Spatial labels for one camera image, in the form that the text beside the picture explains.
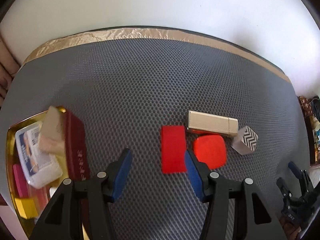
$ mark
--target textured foam mat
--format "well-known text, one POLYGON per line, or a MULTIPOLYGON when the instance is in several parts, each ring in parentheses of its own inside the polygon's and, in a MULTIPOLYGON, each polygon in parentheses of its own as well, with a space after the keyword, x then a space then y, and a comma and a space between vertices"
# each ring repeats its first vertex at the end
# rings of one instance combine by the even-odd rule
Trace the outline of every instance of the textured foam mat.
MULTIPOLYGON (((104 41, 46 55, 17 74, 0 113, 0 189, 7 201, 7 129, 50 105, 63 105, 84 122, 92 175, 123 148, 131 149, 127 185, 110 205, 119 239, 199 238, 207 205, 198 201, 185 173, 161 173, 161 126, 185 124, 188 109, 237 118, 240 128, 248 125, 259 135, 256 152, 246 156, 235 152, 227 138, 227 165, 219 172, 234 180, 252 178, 277 214, 282 199, 276 179, 283 176, 298 194, 287 163, 309 165, 306 128, 293 87, 267 69, 180 41, 104 41)), ((187 135, 188 147, 195 138, 187 135)), ((231 201, 227 239, 233 208, 231 201)))

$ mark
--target black and white zigzag pattern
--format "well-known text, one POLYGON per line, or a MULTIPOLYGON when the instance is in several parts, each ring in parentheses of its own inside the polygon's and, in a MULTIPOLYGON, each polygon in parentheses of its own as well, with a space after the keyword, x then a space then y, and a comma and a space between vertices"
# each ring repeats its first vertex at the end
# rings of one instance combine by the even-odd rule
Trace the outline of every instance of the black and white zigzag pattern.
POLYGON ((242 141, 250 148, 250 150, 254 151, 258 141, 258 135, 249 126, 247 126, 242 141))

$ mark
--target yellow block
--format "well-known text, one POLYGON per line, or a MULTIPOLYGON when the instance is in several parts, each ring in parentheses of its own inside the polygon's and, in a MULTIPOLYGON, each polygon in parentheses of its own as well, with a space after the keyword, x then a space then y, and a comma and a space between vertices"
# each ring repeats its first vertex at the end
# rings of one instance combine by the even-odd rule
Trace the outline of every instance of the yellow block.
POLYGON ((39 216, 32 198, 15 198, 15 201, 21 217, 30 219, 39 216))

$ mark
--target white backdrop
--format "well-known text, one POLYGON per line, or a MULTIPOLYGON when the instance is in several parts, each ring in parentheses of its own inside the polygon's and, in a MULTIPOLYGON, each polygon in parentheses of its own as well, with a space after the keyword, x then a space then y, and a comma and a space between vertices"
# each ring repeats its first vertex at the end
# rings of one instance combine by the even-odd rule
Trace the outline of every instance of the white backdrop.
POLYGON ((0 32, 21 63, 48 40, 129 25, 236 43, 280 67, 297 95, 311 97, 320 82, 320 31, 300 0, 16 0, 0 32))

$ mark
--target gold fabric border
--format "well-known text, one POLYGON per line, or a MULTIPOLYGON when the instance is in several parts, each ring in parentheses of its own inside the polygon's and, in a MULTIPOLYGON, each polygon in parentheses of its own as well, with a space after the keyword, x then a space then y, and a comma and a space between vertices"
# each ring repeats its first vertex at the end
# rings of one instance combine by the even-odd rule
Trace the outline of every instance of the gold fabric border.
POLYGON ((106 31, 93 31, 84 32, 65 38, 60 38, 52 41, 48 41, 37 49, 35 49, 23 62, 25 65, 27 62, 34 60, 36 58, 42 57, 49 53, 66 49, 86 43, 98 42, 98 41, 112 41, 112 40, 122 40, 122 39, 160 39, 160 40, 173 40, 173 41, 183 41, 193 44, 199 44, 204 46, 209 46, 211 48, 221 49, 241 57, 244 57, 266 69, 276 74, 278 77, 290 82, 289 78, 279 69, 274 67, 267 61, 251 54, 250 52, 244 51, 240 48, 233 46, 227 42, 218 41, 211 38, 206 38, 203 36, 186 33, 179 30, 165 30, 157 28, 119 28, 111 29, 106 31))

